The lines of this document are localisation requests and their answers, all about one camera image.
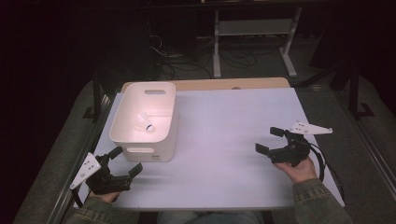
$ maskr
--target sleeve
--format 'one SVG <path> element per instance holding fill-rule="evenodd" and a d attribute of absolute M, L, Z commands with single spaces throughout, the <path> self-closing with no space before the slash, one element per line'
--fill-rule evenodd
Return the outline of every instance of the sleeve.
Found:
<path fill-rule="evenodd" d="M 71 216 L 68 224 L 88 224 L 88 223 L 111 223 L 111 203 L 106 203 L 100 199 L 90 197 L 84 205 Z"/>
<path fill-rule="evenodd" d="M 299 223 L 352 223 L 352 219 L 319 179 L 293 185 L 295 216 Z"/>

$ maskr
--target person's hand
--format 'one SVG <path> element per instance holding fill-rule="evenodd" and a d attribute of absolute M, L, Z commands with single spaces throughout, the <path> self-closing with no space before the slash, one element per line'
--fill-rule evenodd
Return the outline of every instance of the person's hand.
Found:
<path fill-rule="evenodd" d="M 108 193 L 108 194 L 96 195 L 91 191 L 90 197 L 98 198 L 106 203 L 112 203 L 114 201 L 114 199 L 116 199 L 117 197 L 120 196 L 120 194 L 121 194 L 121 192 L 112 192 L 112 193 Z"/>
<path fill-rule="evenodd" d="M 285 172 L 294 184 L 318 178 L 315 165 L 309 157 L 295 167 L 292 167 L 289 162 L 274 163 L 274 166 Z"/>

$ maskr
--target dark background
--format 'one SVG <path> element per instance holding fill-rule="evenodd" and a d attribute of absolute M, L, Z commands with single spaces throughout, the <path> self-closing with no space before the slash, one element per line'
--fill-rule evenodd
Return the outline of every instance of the dark background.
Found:
<path fill-rule="evenodd" d="M 306 7 L 298 33 L 319 36 L 327 27 L 313 65 L 326 68 L 352 54 L 361 74 L 396 114 L 392 6 L 381 2 Z M 194 48 L 186 46 L 194 46 L 196 35 L 212 30 L 212 21 L 205 19 L 210 15 L 154 14 L 149 29 L 159 29 L 170 47 L 193 55 Z M 64 0 L 6 0 L 0 22 L 1 186 L 6 195 L 0 209 L 2 222 L 8 223 L 92 75 L 97 72 L 111 94 L 125 81 L 155 80 L 158 68 L 152 63 L 145 13 L 87 12 Z M 175 35 L 180 31 L 176 26 L 190 29 L 186 35 Z"/>

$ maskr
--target white plastic bin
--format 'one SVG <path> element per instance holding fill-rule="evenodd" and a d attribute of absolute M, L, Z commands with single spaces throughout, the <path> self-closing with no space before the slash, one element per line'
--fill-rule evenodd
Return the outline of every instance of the white plastic bin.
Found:
<path fill-rule="evenodd" d="M 128 161 L 169 161 L 175 151 L 178 114 L 170 82 L 136 82 L 125 91 L 110 139 Z"/>

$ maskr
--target white table surface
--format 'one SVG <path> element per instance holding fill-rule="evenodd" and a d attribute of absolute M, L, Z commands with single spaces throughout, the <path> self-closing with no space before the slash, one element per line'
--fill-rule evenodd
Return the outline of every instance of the white table surface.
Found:
<path fill-rule="evenodd" d="M 121 97 L 119 93 L 115 99 L 95 155 L 102 156 L 116 146 L 109 131 Z M 293 206 L 291 181 L 269 158 L 256 152 L 255 144 L 284 147 L 286 138 L 271 135 L 270 127 L 289 129 L 296 120 L 309 122 L 294 89 L 178 91 L 177 108 L 174 157 L 169 162 L 143 162 L 142 173 L 134 178 L 131 190 L 114 202 L 115 207 L 272 210 Z M 305 138 L 317 144 L 313 135 Z M 310 157 L 318 172 L 317 158 L 312 152 Z M 120 154 L 109 168 L 113 175 L 127 175 L 135 165 Z M 323 182 L 344 205 L 328 169 Z M 85 198 L 87 192 L 83 184 L 80 197 Z"/>

